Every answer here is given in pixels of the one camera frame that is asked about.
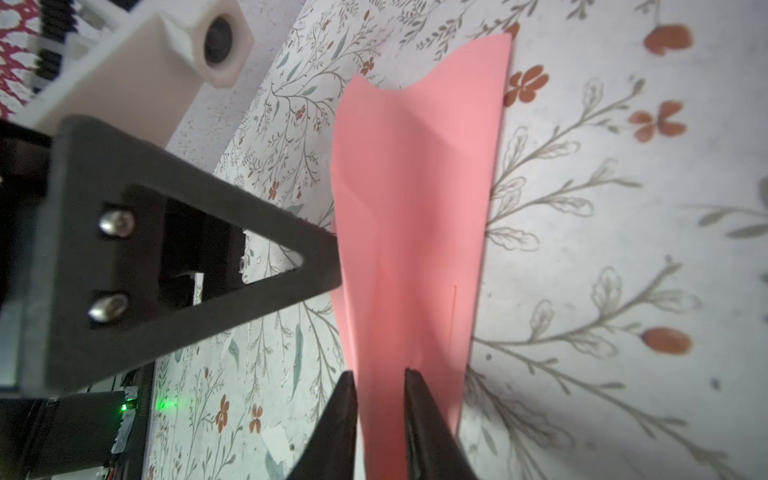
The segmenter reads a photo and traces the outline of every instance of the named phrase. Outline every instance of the floral tablecloth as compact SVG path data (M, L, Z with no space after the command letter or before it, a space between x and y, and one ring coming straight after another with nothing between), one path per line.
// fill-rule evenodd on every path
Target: floral tablecloth
M25 83L34 74L37 55L28 50L40 30L40 8L34 0L0 2L0 118L19 112L31 97Z
M768 468L768 4L315 0L216 175L333 219L349 79L516 37L459 441L479 478ZM243 277L292 268L249 236ZM283 478L344 370L328 296L159 360L148 478Z

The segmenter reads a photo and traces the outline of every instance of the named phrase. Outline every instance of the leaf print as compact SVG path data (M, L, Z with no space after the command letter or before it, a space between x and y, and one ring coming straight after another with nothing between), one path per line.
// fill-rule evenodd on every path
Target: leaf print
M234 338L230 341L230 348L227 349L230 355L235 359L235 365L240 368L240 348L235 343Z
M626 178L614 178L611 179L611 183L614 183L616 185L621 185L622 187L629 187L629 188L642 188L643 184L640 182L636 182L634 180L627 180Z
M499 227L488 230L485 232L485 236L505 250L521 250L523 252L538 250L538 237L523 230Z
M683 419L676 419L674 417L662 417L659 420L661 420L664 423L668 423L670 425L675 425L675 426L678 426L678 427L687 427L688 426L688 422L686 422L685 420L683 420Z
M288 61L288 57L289 57L289 55L290 55L290 52L286 53L286 56L285 56L285 57L283 57L283 60L281 60L281 61L280 61L280 63L279 63L279 64L277 64L277 67L278 67L278 68L280 68L280 67L282 67L283 65L285 65L285 64L286 64L286 62Z
M509 190L502 199L502 203L498 208L498 215L507 214L515 207L517 207L518 203L520 203L520 197L522 194L523 192L519 188L516 190Z
M481 427L480 429L482 430L482 437L485 440L485 444L488 445L488 450L490 450L493 455L498 455L496 444L493 441L491 434L488 433L488 430L486 430L485 427Z
M515 130L512 139L507 143L507 151L504 153L504 170L514 167L525 150L525 143L528 141L528 129L518 127Z
M299 69L299 65L301 65L301 62L297 63L296 66L294 66L291 71L289 72L288 76L286 77L286 81L289 81L290 78L293 76L293 74L296 73L296 70Z
M636 96L640 94L640 92L643 91L644 86L645 86L645 78L641 78L640 80L634 82L634 85L632 86L632 96Z
M586 198L552 197L547 199L546 203L564 214L573 214L577 217L591 217L594 213L594 205Z
M493 20L487 18L483 20L480 24L480 28L469 35L469 37L477 39L486 35L490 35L495 31L502 30L506 31L507 33L514 33L516 35L517 31L519 31L518 20L520 17L525 13L526 9L528 10L528 17L533 15L537 4L538 0L527 0L526 2L520 2L517 5L511 5L509 9L509 15L507 17L495 18Z
M290 205L290 206L286 207L285 210L286 210L286 212L292 213L293 216L298 217L299 216L299 212L303 208L304 208L304 204L298 204L298 205Z
M269 450L266 451L266 455L264 456L264 468L266 468L266 474L269 477L269 480L285 480L286 476L283 473L283 467L275 462L275 459L272 458Z
M301 324L296 325L296 357L293 360L293 392L290 394L290 399L293 400L293 396L296 395L296 387L299 385L299 377L301 376L301 358L302 350L304 349L304 335L301 333Z
M701 306L701 300L697 296L685 293L683 290L652 292L646 297L646 301L658 309L672 313L688 313Z
M344 369L344 352L341 350L341 345L336 341L336 338L333 339L333 356L336 357L336 363L339 365L339 368Z
M761 237L768 233L768 223L759 223L744 228L738 228L732 232L726 233L728 238L754 238Z
M573 333L565 338L579 353L591 355L596 359L606 359L618 353L616 346L594 333Z
M604 183L610 180L616 174L616 164L618 162L615 158L606 158L600 167L594 171L591 177L589 177L590 184Z
M621 382L601 383L597 387L603 390L624 390L627 388L627 386Z
M730 213L731 212L729 210L720 210L717 212L712 212L711 214L706 214L699 219L699 227L708 227L713 225L721 221L723 217Z
M581 103L584 104L584 113L588 115L603 101L603 82L599 78L592 78L584 86L584 98Z
M554 310L549 300L542 300L536 306L533 315L531 315L531 338L528 341L536 340L547 331L549 324L554 318Z
M509 195L516 190L520 190L524 185L525 179L523 177L515 177L506 184L499 185L492 198L501 198L505 195Z
M331 60L336 60L339 55L341 54L342 48L344 48L344 43L346 42L346 36L349 33L349 29L346 31L343 37L341 37L341 40L339 40L339 44L336 46L336 50L333 52L333 56L331 57Z
M574 11L568 14L567 17L565 17L566 20L570 20L571 18L578 17L579 20L584 20L587 17L587 7L594 5L594 0L571 0L571 3L578 2L578 6Z
M760 192L760 200L763 202L763 206L768 209L768 177L763 177L760 179L758 190Z
M543 449L569 449L574 439L565 430L552 425L544 413L536 412L519 401L508 404L510 423Z
M621 277L613 267L607 266L592 286L592 303L600 310L601 316L610 315L621 301Z
M581 144L577 141L564 141L560 144L549 144L538 152L536 158L567 157L570 154L578 152L580 148Z

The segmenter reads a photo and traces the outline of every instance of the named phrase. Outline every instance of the camera lens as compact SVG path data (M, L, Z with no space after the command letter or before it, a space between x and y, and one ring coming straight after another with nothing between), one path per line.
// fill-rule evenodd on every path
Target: camera lens
M232 49L232 27L224 17L218 17L205 35L205 60L209 64L224 61Z

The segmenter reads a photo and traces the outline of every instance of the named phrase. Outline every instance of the black plastic part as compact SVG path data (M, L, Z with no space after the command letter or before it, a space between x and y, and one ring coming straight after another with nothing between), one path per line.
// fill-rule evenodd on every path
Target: black plastic part
M113 4L117 5L118 7L122 8L126 12L130 12L133 7L138 4L139 0L109 0Z
M121 390L59 399L40 452L30 465L29 478L103 465L118 434L124 402Z
M477 480L421 373L406 370L406 448L410 480Z
M77 31L72 4L73 0L40 0L40 36L64 44L67 33ZM60 72L61 55L44 48L38 51L38 77L53 81Z
M19 368L34 212L47 189L50 146L50 137L0 121L0 390Z
M0 395L71 392L341 284L335 236L99 120L65 118L49 157L45 198L17 211L23 224L13 225L14 302L2 304L0 329L17 331L0 338L0 350L7 344L14 356L0 366ZM303 262L196 306L163 304L169 200L253 231ZM134 212L135 231L125 240L98 229L111 206ZM222 241L217 250L234 263L230 246ZM129 307L117 322L93 324L88 310L109 292L127 293Z
M232 50L232 27L224 17L216 17L205 35L205 60L212 65L221 63Z
M64 43L70 31L77 31L73 0L40 0L40 26L43 37Z
M0 478L24 480L33 438L41 430L47 400L0 399Z
M287 480L352 480L355 474L357 392L352 372L341 374L306 450Z
M122 467L125 480L141 480L141 473L144 469L147 431L149 429L150 414L152 413L154 362L141 367L137 375L139 396L136 405L136 418L131 428L131 434L128 436L125 452L123 452L118 462Z

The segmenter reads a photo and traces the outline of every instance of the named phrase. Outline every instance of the fold in paper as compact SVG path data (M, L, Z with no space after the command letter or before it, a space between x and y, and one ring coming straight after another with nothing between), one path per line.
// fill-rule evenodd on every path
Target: fold in paper
M510 53L510 35L473 41L400 91L356 76L336 112L332 299L369 480L407 476L406 368L456 432Z

